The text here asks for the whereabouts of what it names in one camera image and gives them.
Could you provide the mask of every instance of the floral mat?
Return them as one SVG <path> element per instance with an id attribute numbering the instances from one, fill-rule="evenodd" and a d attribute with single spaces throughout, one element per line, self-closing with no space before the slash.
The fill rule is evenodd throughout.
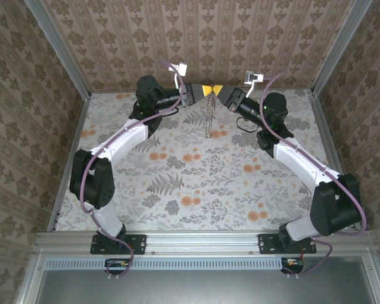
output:
<path id="1" fill-rule="evenodd" d="M 279 90 L 288 101 L 288 129 L 326 160 L 307 90 Z M 259 98 L 260 91 L 252 98 Z M 91 149 L 127 120 L 135 94 L 93 94 L 79 147 Z M 256 135 L 236 127 L 238 115 L 216 99 L 211 138 L 207 99 L 165 117 L 158 130 L 114 170 L 118 216 L 129 231 L 278 229 L 307 214 L 312 194 L 285 165 L 262 151 Z M 244 123 L 253 129 L 254 125 Z M 66 192 L 58 231 L 95 230 Z"/>

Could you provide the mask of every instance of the purple cable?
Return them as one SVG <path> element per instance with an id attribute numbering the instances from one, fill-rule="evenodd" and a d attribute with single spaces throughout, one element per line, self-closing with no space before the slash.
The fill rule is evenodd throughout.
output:
<path id="1" fill-rule="evenodd" d="M 315 269 L 317 269 L 318 267 L 321 266 L 322 263 L 324 263 L 328 258 L 329 256 L 331 255 L 332 251 L 333 251 L 333 247 L 331 244 L 327 243 L 327 242 L 324 242 L 324 241 L 320 241 L 319 239 L 314 239 L 312 237 L 312 239 L 315 241 L 315 242 L 318 242 L 320 244 L 323 244 L 323 245 L 326 245 L 329 247 L 329 251 L 327 252 L 327 254 L 322 258 L 321 261 L 319 261 L 315 266 L 313 266 L 311 269 L 308 269 L 307 271 L 304 271 L 304 272 L 300 272 L 299 274 L 296 274 L 294 271 L 292 271 L 291 269 L 287 268 L 287 267 L 284 267 L 283 266 L 283 269 L 286 269 L 288 272 L 290 272 L 291 274 L 295 274 L 296 276 L 304 276 L 306 274 L 309 274 L 310 272 L 313 272 Z"/>
<path id="2" fill-rule="evenodd" d="M 123 276 L 125 273 L 127 273 L 127 271 L 129 270 L 129 268 L 131 267 L 132 263 L 134 262 L 134 252 L 132 251 L 132 248 L 124 241 L 120 240 L 120 239 L 117 239 L 116 237 L 113 237 L 111 235 L 109 235 L 106 231 L 104 231 L 104 229 L 102 228 L 101 224 L 96 220 L 96 218 L 94 217 L 93 213 L 92 213 L 92 209 L 88 210 L 86 209 L 86 206 L 84 205 L 84 186 L 86 184 L 86 179 L 87 179 L 87 175 L 89 174 L 89 171 L 90 171 L 90 167 L 91 165 L 93 164 L 93 162 L 95 161 L 95 159 L 104 151 L 105 148 L 109 147 L 112 143 L 114 143 L 122 134 L 126 133 L 127 131 L 129 131 L 130 129 L 136 127 L 137 125 L 140 125 L 144 122 L 147 122 L 149 120 L 152 120 L 156 117 L 159 117 L 159 116 L 162 116 L 170 111 L 173 111 L 176 106 L 182 101 L 183 99 L 183 96 L 184 96 L 184 91 L 186 90 L 186 88 L 184 87 L 184 82 L 183 82 L 183 78 L 181 77 L 179 71 L 177 71 L 177 69 L 169 62 L 165 61 L 165 60 L 160 60 L 160 63 L 168 68 L 171 68 L 177 75 L 177 78 L 179 79 L 180 81 L 180 87 L 181 87 L 181 90 L 180 90 L 180 95 L 179 95 L 179 98 L 178 100 L 169 108 L 167 108 L 166 110 L 163 110 L 155 115 L 152 115 L 150 117 L 147 117 L 147 118 L 144 118 L 138 122 L 134 122 L 132 125 L 129 125 L 126 129 L 123 129 L 121 130 L 118 134 L 116 134 L 113 138 L 111 138 L 99 151 L 97 151 L 97 153 L 95 155 L 93 155 L 93 157 L 89 160 L 89 163 L 87 163 L 87 166 L 86 168 L 84 169 L 84 172 L 83 172 L 83 176 L 82 176 L 82 185 L 80 187 L 80 206 L 82 207 L 82 210 L 84 213 L 90 213 L 91 215 L 91 218 L 93 219 L 94 223 L 96 224 L 96 226 L 98 227 L 99 231 L 104 234 L 106 237 L 116 241 L 116 242 L 119 242 L 121 244 L 123 244 L 125 247 L 128 248 L 128 250 L 130 251 L 130 261 L 128 263 L 128 266 L 127 268 L 125 268 L 125 270 L 120 274 L 120 276 Z"/>
<path id="3" fill-rule="evenodd" d="M 338 187 L 340 189 L 342 189 L 343 192 L 345 192 L 345 194 L 353 201 L 353 203 L 355 204 L 357 210 L 359 211 L 360 213 L 360 216 L 362 218 L 362 227 L 360 228 L 359 231 L 357 232 L 353 232 L 353 233 L 350 233 L 350 232 L 339 232 L 339 234 L 343 234 L 343 235 L 347 235 L 347 236 L 356 236 L 357 234 L 362 234 L 365 230 L 366 230 L 366 226 L 367 226 L 367 221 L 366 221 L 366 216 L 365 216 L 365 213 L 363 211 L 363 208 L 362 206 L 360 206 L 359 202 L 357 201 L 356 197 L 354 197 L 352 195 L 351 192 L 349 192 L 349 190 L 347 190 L 347 188 L 342 185 L 340 183 L 339 180 L 337 180 L 337 178 L 335 178 L 332 174 L 330 174 L 326 168 L 324 168 L 320 163 L 317 162 L 317 160 L 315 160 L 314 158 L 312 158 L 308 153 L 306 153 L 304 150 L 300 149 L 300 147 L 296 146 L 295 144 L 289 142 L 288 140 L 284 139 L 283 137 L 281 137 L 279 134 L 277 134 L 276 132 L 274 132 L 272 130 L 272 128 L 270 128 L 270 126 L 268 125 L 268 123 L 266 122 L 266 119 L 265 119 L 265 116 L 263 115 L 263 102 L 265 100 L 265 97 L 266 97 L 266 92 L 267 90 L 269 89 L 269 87 L 273 84 L 273 82 L 275 82 L 280 76 L 284 75 L 284 73 L 280 73 L 280 74 L 277 74 L 276 76 L 274 76 L 270 81 L 269 83 L 266 85 L 265 89 L 263 90 L 263 93 L 262 93 L 262 97 L 260 98 L 260 106 L 259 106 L 259 112 L 260 112 L 260 117 L 262 119 L 262 122 L 264 124 L 264 126 L 266 127 L 266 129 L 271 133 L 273 134 L 273 136 L 275 136 L 276 138 L 278 138 L 278 140 L 284 142 L 285 144 L 287 144 L 288 146 L 292 147 L 293 149 L 295 149 L 296 151 L 298 151 L 299 153 L 301 153 L 309 162 L 311 162 L 313 165 L 315 165 L 319 170 L 321 170 L 322 174 L 325 174 L 326 176 L 328 176 L 332 181 L 335 182 L 336 185 L 338 185 Z"/>

